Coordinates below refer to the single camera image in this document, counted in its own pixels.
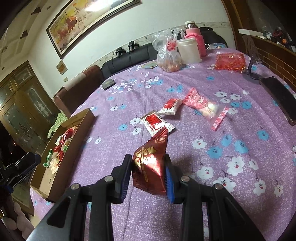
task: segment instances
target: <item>smartphone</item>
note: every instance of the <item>smartphone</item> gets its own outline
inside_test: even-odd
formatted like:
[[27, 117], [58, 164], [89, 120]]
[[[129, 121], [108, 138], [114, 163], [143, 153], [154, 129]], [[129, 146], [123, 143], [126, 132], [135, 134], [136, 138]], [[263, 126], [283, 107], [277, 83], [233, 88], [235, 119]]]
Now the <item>smartphone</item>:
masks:
[[110, 87], [112, 87], [113, 85], [115, 85], [115, 81], [113, 79], [108, 79], [108, 80], [105, 80], [103, 83], [102, 83], [102, 87], [104, 90], [107, 90], [109, 89]]
[[275, 77], [259, 80], [264, 89], [278, 103], [290, 125], [296, 124], [296, 99], [292, 93]]

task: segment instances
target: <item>pink candy packet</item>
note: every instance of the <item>pink candy packet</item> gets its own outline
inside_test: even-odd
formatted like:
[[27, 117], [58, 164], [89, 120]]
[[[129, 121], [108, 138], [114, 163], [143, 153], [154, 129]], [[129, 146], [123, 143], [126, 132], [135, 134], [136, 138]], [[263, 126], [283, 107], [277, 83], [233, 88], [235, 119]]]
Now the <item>pink candy packet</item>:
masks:
[[160, 111], [157, 111], [156, 114], [175, 115], [180, 105], [182, 105], [181, 99], [169, 99], [165, 106]]
[[195, 88], [190, 89], [183, 104], [198, 110], [210, 122], [213, 131], [218, 128], [228, 111], [225, 105], [207, 99], [200, 95]]

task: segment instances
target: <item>pink bottle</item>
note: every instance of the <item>pink bottle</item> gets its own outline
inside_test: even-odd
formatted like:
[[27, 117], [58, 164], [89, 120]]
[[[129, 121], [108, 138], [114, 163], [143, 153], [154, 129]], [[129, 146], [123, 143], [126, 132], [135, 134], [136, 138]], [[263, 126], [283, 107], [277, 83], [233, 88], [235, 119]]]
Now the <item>pink bottle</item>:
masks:
[[205, 48], [205, 41], [200, 33], [199, 28], [197, 27], [194, 21], [187, 21], [185, 22], [185, 24], [187, 34], [185, 38], [195, 38], [198, 45], [198, 50], [200, 52], [200, 56], [205, 57], [207, 55], [207, 50]]

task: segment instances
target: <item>red and white snack packet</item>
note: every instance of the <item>red and white snack packet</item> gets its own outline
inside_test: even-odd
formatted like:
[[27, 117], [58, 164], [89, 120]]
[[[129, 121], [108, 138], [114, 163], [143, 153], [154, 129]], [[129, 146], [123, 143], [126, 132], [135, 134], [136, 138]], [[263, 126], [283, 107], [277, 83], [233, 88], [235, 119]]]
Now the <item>red and white snack packet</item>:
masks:
[[155, 111], [151, 111], [147, 115], [143, 116], [141, 121], [144, 123], [152, 137], [164, 126], [168, 129], [168, 132], [171, 132], [173, 129], [175, 129], [172, 124], [166, 122], [164, 119], [158, 116]]
[[213, 131], [218, 128], [228, 111], [225, 105], [207, 99], [200, 95], [195, 88], [190, 89], [183, 104], [198, 110], [210, 122]]
[[182, 105], [181, 99], [169, 99], [165, 106], [160, 111], [157, 111], [156, 114], [175, 115], [180, 105]]

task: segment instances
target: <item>white plastic container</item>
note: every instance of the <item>white plastic container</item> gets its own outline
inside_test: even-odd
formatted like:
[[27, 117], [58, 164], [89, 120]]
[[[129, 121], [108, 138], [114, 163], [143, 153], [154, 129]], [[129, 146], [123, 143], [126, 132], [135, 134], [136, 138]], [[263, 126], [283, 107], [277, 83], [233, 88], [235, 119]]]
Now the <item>white plastic container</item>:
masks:
[[194, 64], [202, 61], [195, 38], [177, 40], [183, 64]]

